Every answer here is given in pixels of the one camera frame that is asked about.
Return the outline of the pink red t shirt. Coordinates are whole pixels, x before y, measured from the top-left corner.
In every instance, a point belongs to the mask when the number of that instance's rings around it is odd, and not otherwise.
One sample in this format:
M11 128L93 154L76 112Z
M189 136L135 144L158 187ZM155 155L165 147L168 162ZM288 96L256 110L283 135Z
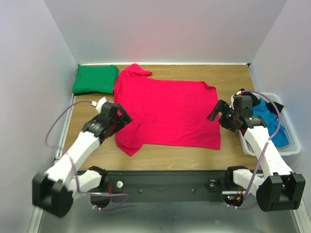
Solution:
M116 80L114 102L132 118L116 133L117 146L129 156L144 144L219 150L220 125L207 119L217 89L204 81L157 80L151 74L132 64Z

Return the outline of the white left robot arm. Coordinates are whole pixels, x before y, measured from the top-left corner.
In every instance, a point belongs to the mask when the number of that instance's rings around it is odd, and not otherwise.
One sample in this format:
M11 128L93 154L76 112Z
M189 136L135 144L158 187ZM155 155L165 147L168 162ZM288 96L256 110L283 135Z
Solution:
M84 124L72 146L52 167L44 173L37 173L32 180L32 204L46 212L62 218L71 209L75 200L82 195L111 200L123 197L124 205L129 195L113 194L104 191L108 187L108 173L99 167L91 167L84 174L77 171L84 161L105 139L113 136L132 122L132 118L119 103L109 102L107 98L90 101L98 114Z

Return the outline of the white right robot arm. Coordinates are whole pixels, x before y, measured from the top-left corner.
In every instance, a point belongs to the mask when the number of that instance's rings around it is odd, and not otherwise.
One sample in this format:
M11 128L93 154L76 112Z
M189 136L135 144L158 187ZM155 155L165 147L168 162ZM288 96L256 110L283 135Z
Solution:
M263 173L263 177L259 177L256 170L250 171L243 166L228 167L224 176L226 188L242 187L244 199L252 194L264 212L299 208L306 181L282 159L266 122L261 116L254 115L250 96L237 93L233 95L232 105L218 100L207 119L218 119L221 127L241 132L258 159L256 167L260 167Z

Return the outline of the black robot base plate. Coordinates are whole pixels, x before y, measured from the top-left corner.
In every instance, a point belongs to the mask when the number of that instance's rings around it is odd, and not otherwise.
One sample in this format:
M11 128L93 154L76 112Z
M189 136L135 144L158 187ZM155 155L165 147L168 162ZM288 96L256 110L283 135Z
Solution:
M128 194L128 202L183 202L242 199L244 188L228 185L223 170L109 171L94 192Z

